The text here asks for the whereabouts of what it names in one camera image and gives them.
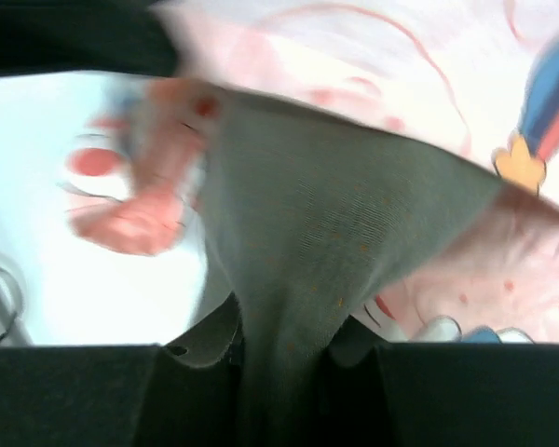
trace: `white table surface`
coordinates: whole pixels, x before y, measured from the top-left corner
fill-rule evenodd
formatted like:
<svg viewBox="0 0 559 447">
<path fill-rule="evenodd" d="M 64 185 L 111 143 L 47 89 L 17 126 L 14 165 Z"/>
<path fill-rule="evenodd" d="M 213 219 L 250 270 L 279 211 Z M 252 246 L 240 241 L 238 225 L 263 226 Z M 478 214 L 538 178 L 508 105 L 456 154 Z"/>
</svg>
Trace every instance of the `white table surface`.
<svg viewBox="0 0 559 447">
<path fill-rule="evenodd" d="M 198 225 L 148 258 L 83 241 L 64 220 L 62 161 L 111 78 L 0 79 L 0 264 L 24 281 L 22 322 L 37 345 L 166 343 L 188 329 L 202 288 Z"/>
</svg>

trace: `white surface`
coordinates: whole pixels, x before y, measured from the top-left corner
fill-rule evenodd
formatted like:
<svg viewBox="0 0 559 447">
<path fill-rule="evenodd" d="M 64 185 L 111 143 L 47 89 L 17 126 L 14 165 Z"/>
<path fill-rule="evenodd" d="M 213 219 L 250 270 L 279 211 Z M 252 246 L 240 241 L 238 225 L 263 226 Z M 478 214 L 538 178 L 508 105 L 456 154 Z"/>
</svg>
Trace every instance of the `white surface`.
<svg viewBox="0 0 559 447">
<path fill-rule="evenodd" d="M 91 245 L 64 221 L 62 161 L 110 79 L 0 80 L 0 263 L 24 280 L 22 321 L 38 345 L 168 342 L 187 329 L 202 287 L 198 226 L 173 251 L 146 258 Z"/>
</svg>

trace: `cartoon print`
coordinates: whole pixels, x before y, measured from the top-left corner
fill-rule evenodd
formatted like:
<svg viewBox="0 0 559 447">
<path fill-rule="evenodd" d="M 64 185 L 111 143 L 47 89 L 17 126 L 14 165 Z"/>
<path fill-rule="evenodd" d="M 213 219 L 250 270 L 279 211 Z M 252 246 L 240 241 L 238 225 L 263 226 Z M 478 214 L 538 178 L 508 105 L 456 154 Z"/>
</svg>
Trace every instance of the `cartoon print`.
<svg viewBox="0 0 559 447">
<path fill-rule="evenodd" d="M 123 118 L 89 123 L 64 169 L 78 236 L 126 254 L 173 247 L 196 199 L 198 162 L 218 112 L 204 89 L 182 79 L 150 81 L 146 101 L 130 95 L 115 102 L 111 115 Z M 139 135 L 130 133 L 138 128 Z"/>
<path fill-rule="evenodd" d="M 425 343 L 534 343 L 524 331 L 516 328 L 495 331 L 483 326 L 463 333 L 459 324 L 450 317 L 433 319 L 410 341 Z"/>
<path fill-rule="evenodd" d="M 526 87 L 525 105 L 509 150 L 495 152 L 503 179 L 538 194 L 547 163 L 559 150 L 559 37 L 540 57 Z"/>
</svg>

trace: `green-gray fabric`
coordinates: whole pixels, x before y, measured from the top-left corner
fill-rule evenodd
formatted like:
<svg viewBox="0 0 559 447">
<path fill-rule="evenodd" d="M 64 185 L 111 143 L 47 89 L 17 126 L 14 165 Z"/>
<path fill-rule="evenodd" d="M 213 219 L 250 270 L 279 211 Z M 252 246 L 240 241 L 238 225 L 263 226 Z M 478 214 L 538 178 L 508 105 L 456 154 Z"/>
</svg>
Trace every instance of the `green-gray fabric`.
<svg viewBox="0 0 559 447">
<path fill-rule="evenodd" d="M 204 299 L 239 298 L 239 445 L 304 445 L 311 378 L 348 314 L 444 249 L 501 182 L 421 142 L 232 96 L 201 196 Z"/>
</svg>

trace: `black cable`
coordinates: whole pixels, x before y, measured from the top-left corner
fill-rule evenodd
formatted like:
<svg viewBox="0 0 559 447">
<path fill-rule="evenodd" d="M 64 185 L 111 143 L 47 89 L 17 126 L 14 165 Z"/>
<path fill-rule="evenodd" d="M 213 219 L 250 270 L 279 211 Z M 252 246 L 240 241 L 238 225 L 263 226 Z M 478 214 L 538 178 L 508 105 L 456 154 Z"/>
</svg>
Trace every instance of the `black cable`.
<svg viewBox="0 0 559 447">
<path fill-rule="evenodd" d="M 15 324 L 17 323 L 17 319 L 22 314 L 23 299 L 22 299 L 22 291 L 20 290 L 19 282 L 14 278 L 14 276 L 2 267 L 0 267 L 0 276 L 7 284 L 7 288 L 10 291 L 10 296 L 13 302 L 13 310 L 10 313 L 8 324 L 5 327 L 5 330 L 0 334 L 0 344 L 1 344 L 10 335 Z"/>
</svg>

